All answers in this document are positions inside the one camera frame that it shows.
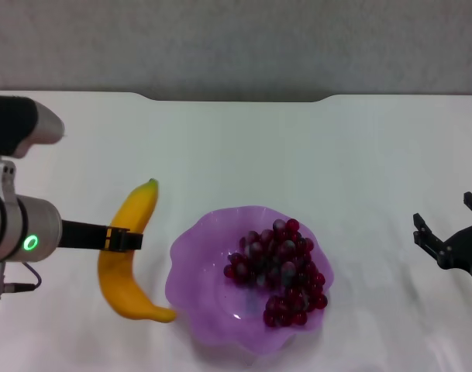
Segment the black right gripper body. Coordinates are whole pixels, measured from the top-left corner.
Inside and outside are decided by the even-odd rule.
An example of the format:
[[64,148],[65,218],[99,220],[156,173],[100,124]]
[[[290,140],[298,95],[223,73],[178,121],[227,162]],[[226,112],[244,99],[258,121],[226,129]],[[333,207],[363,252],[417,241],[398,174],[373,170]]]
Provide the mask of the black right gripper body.
[[442,243],[437,253],[440,268],[464,270],[472,277],[472,226],[453,234]]

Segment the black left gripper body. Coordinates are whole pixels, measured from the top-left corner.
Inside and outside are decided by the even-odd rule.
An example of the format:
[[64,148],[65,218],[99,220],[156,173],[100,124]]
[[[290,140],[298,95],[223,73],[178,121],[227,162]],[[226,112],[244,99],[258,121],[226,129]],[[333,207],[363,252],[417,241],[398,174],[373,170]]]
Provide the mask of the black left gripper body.
[[107,226],[63,220],[60,248],[103,250],[107,231]]

